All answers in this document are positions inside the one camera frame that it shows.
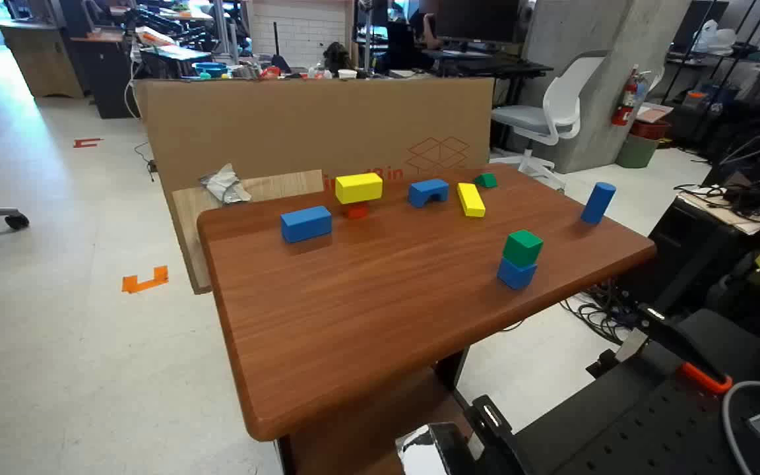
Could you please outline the crumpled grey cloth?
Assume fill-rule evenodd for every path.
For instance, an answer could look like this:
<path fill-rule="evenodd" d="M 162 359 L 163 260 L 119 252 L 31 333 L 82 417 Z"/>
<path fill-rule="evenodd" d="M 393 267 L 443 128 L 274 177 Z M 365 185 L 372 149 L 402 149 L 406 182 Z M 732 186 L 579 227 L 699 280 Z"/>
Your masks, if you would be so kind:
<path fill-rule="evenodd" d="M 219 170 L 203 177 L 202 185 L 223 205 L 251 202 L 251 191 L 240 185 L 240 179 L 229 162 L 225 162 Z"/>

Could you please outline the green cube block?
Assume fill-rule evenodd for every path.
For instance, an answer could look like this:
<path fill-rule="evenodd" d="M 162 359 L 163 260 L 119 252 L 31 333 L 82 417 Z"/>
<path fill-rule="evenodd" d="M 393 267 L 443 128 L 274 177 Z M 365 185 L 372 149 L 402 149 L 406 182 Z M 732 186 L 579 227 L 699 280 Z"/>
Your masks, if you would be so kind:
<path fill-rule="evenodd" d="M 534 267 L 539 260 L 539 252 L 545 247 L 545 240 L 529 230 L 516 230 L 506 235 L 503 255 L 517 267 Z"/>

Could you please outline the blue rectangular block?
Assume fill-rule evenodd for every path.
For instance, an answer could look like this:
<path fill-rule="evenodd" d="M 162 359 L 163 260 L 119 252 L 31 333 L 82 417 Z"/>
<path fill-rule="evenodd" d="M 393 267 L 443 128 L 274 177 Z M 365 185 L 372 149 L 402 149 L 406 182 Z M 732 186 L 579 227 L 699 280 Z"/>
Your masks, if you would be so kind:
<path fill-rule="evenodd" d="M 281 215 L 281 232 L 285 241 L 327 236 L 334 232 L 334 214 L 327 205 L 289 210 Z"/>

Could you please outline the orange handled tool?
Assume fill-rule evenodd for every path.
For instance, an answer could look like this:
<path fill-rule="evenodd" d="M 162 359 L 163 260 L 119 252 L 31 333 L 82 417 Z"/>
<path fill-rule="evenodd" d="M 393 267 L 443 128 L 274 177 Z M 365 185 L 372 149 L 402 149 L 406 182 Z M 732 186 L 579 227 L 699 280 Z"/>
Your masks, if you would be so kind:
<path fill-rule="evenodd" d="M 722 379 L 703 371 L 696 364 L 683 362 L 679 365 L 679 373 L 696 381 L 703 391 L 714 392 L 714 396 L 727 396 L 733 388 L 733 379 L 729 373 L 723 373 Z"/>

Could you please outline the blue arch block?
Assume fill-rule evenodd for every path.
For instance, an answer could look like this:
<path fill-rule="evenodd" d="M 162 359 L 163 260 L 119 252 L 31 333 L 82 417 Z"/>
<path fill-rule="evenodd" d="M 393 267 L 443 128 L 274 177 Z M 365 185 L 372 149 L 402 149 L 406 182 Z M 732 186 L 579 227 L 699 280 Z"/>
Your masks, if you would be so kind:
<path fill-rule="evenodd" d="M 446 179 L 419 179 L 410 185 L 410 202 L 425 207 L 429 202 L 443 202 L 448 198 Z"/>

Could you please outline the blue cube under green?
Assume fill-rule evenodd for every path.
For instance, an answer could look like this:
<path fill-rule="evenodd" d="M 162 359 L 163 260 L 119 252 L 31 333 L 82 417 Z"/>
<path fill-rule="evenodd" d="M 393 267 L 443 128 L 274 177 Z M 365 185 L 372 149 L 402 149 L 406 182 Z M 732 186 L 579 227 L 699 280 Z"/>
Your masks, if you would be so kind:
<path fill-rule="evenodd" d="M 536 263 L 516 263 L 505 257 L 497 270 L 500 282 L 506 285 L 510 290 L 524 290 L 532 285 L 536 276 Z"/>

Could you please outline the small green block back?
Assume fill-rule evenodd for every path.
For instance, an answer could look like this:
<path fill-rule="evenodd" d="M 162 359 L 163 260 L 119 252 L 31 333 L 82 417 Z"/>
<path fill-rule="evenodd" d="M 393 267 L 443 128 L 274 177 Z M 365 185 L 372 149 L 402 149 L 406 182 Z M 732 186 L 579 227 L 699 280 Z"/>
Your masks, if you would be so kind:
<path fill-rule="evenodd" d="M 500 185 L 497 174 L 492 170 L 483 170 L 476 177 L 476 185 L 483 186 L 483 190 L 495 190 Z"/>

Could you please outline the green bucket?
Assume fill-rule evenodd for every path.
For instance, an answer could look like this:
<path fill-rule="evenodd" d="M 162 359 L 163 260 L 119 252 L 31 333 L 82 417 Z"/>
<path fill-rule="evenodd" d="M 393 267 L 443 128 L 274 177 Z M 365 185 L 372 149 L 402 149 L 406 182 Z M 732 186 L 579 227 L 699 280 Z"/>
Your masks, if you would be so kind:
<path fill-rule="evenodd" d="M 656 139 L 628 133 L 616 162 L 624 168 L 648 168 L 657 149 Z"/>

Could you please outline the red block under yellow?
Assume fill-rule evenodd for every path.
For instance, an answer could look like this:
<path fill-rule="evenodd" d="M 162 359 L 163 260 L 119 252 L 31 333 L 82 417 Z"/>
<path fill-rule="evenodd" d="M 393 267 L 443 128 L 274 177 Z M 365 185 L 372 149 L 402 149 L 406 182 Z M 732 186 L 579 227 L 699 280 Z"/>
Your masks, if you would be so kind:
<path fill-rule="evenodd" d="M 351 202 L 351 205 L 344 205 L 344 215 L 347 219 L 365 219 L 371 215 L 372 205 L 371 202 Z"/>

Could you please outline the yellow rectangular block on red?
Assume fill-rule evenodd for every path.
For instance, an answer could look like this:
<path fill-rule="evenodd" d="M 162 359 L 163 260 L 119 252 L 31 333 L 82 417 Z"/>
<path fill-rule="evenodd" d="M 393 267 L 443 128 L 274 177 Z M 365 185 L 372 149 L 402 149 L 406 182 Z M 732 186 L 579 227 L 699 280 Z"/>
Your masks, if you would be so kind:
<path fill-rule="evenodd" d="M 349 202 L 381 201 L 384 198 L 384 177 L 375 170 L 368 174 L 342 174 L 335 179 L 335 198 Z"/>

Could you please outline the large cardboard sheet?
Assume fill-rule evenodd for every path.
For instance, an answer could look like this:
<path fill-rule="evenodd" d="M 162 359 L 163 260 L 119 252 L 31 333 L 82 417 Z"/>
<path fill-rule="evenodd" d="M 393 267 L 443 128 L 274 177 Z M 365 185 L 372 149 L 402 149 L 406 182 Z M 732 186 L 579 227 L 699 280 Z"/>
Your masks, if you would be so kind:
<path fill-rule="evenodd" d="M 492 78 L 146 78 L 136 92 L 163 190 L 225 162 L 239 177 L 323 168 L 402 179 L 480 168 L 492 154 Z"/>

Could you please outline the blue cylinder block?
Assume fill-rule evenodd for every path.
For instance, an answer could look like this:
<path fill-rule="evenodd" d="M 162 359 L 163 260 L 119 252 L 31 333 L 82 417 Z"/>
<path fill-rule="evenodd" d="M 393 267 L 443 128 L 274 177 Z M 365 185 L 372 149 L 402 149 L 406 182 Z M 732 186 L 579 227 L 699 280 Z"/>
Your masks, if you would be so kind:
<path fill-rule="evenodd" d="M 616 198 L 616 185 L 609 185 L 609 182 L 598 182 L 594 190 L 592 190 L 592 195 L 590 195 L 590 201 L 586 201 L 586 205 L 583 205 L 580 219 L 583 219 L 586 223 L 599 223 L 599 222 L 604 219 L 608 205 L 613 202 L 613 198 Z"/>

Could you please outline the yellow long block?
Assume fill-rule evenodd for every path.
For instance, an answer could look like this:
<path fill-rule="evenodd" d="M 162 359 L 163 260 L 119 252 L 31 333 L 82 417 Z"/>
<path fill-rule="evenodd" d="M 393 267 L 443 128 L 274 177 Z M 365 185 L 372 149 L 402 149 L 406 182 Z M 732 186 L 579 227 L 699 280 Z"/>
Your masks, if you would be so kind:
<path fill-rule="evenodd" d="M 487 202 L 480 198 L 480 190 L 476 182 L 460 182 L 456 185 L 456 195 L 460 195 L 460 202 L 463 202 L 463 214 L 468 219 L 483 219 L 487 215 Z"/>

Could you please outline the white office chair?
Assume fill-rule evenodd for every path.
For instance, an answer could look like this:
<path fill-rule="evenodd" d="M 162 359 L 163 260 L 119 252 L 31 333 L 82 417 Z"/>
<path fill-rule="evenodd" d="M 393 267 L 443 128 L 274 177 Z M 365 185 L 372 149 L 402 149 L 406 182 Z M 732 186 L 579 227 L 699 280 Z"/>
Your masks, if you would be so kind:
<path fill-rule="evenodd" d="M 492 117 L 542 145 L 572 139 L 580 131 L 580 92 L 599 65 L 603 54 L 580 54 L 550 80 L 539 104 L 500 104 Z"/>

